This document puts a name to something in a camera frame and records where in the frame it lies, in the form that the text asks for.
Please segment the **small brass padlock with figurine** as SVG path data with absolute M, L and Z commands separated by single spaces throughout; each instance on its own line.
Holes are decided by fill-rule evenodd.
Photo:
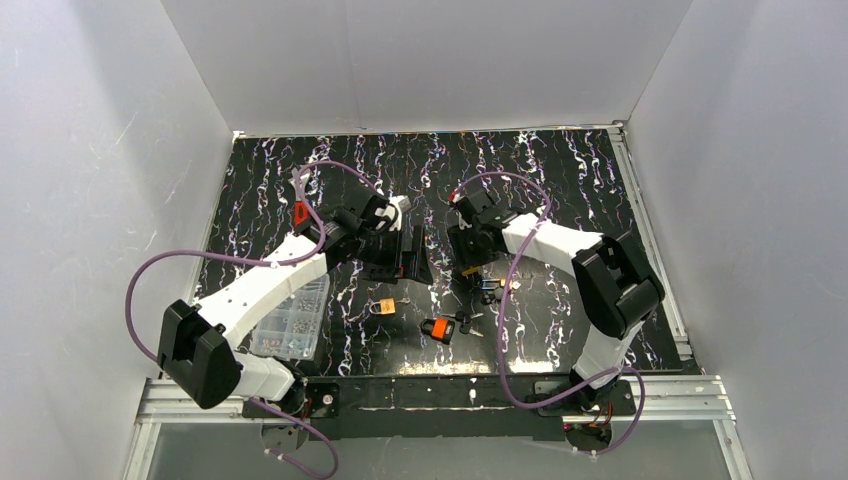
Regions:
M 479 288 L 486 292 L 503 291 L 506 286 L 510 289 L 517 289 L 521 283 L 516 280 L 507 281 L 505 278 L 484 278 L 480 282 Z

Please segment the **brass padlock with steel shackle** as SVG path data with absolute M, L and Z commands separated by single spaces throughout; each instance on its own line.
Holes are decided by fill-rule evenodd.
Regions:
M 392 315 L 396 312 L 396 301 L 393 298 L 384 298 L 374 301 L 369 306 L 372 315 Z

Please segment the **black-headed keys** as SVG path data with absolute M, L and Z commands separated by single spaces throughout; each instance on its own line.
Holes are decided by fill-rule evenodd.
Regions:
M 442 316 L 449 321 L 455 331 L 465 335 L 474 335 L 482 337 L 483 334 L 478 331 L 473 321 L 482 316 L 482 313 L 468 313 L 465 311 L 456 311 L 454 313 L 443 313 Z

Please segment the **orange black Opel padlock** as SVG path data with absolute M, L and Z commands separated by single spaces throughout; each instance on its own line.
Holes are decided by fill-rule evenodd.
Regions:
M 423 335 L 449 345 L 456 329 L 456 321 L 450 318 L 425 319 L 419 325 Z

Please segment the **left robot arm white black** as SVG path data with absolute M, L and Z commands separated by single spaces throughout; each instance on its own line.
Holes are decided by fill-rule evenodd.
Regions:
M 178 299 L 163 314 L 155 361 L 202 409 L 231 396 L 282 400 L 299 375 L 283 361 L 241 353 L 243 339 L 279 304 L 339 265 L 357 260 L 378 282 L 433 281 L 424 228 L 406 218 L 405 195 L 363 188 L 353 200 L 312 218 L 305 205 L 295 230 L 260 266 L 194 305 Z

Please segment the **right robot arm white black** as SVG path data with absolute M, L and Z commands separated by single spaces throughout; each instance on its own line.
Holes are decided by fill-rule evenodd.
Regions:
M 567 383 L 534 394 L 516 406 L 553 409 L 566 402 L 584 408 L 618 380 L 627 351 L 665 299 L 665 288 L 631 232 L 617 238 L 541 220 L 533 213 L 496 205 L 484 191 L 454 193 L 458 221 L 448 229 L 457 265 L 482 266 L 510 254 L 527 256 L 571 275 L 577 282 L 590 329 Z

